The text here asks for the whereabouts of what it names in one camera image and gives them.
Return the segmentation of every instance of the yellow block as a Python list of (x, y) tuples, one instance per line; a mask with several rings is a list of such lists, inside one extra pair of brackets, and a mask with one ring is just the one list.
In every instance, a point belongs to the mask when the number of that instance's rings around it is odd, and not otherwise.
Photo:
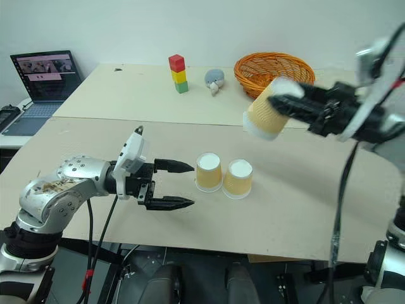
[(187, 79), (185, 78), (185, 70), (178, 73), (171, 71), (171, 77), (177, 84), (181, 84), (182, 82), (187, 81)]

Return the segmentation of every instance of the laptop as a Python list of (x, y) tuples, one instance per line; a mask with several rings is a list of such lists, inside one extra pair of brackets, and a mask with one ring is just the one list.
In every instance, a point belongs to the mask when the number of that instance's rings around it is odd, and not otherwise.
[(32, 136), (82, 82), (70, 51), (11, 55), (33, 105), (6, 130), (5, 136)]

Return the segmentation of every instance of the laptop screen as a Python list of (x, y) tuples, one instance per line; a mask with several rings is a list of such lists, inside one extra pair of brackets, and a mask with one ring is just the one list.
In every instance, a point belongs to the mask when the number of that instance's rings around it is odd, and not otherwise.
[(10, 57), (33, 101), (65, 100), (81, 83), (70, 51)]

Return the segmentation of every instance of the laptop keyboard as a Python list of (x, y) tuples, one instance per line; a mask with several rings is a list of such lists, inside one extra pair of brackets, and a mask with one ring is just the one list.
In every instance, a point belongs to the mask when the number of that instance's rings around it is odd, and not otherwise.
[(60, 103), (33, 104), (25, 110), (22, 118), (49, 118), (61, 106)]

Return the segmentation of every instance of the white wall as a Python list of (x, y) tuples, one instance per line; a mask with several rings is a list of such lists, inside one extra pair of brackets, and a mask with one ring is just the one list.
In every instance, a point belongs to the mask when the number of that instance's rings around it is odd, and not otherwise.
[(390, 35), (404, 0), (0, 0), (0, 106), (27, 97), (9, 55), (70, 49), (99, 62), (229, 66), (280, 51), (313, 68), (354, 70), (355, 52)]

